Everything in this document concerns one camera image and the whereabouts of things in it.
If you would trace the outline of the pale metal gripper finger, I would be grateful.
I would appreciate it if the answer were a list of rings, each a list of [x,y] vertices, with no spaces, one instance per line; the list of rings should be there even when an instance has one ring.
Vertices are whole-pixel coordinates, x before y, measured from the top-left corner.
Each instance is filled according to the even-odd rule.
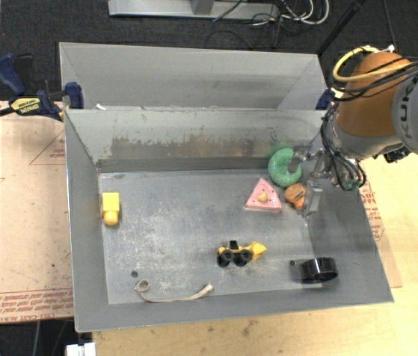
[[[306,229],[309,228],[309,215],[310,214],[308,212],[308,209],[309,209],[308,199],[305,198],[299,212],[300,212],[300,215],[303,219],[304,228],[306,228]]]
[[[311,183],[308,186],[307,214],[312,214],[318,210],[322,193],[323,189],[317,183]]]

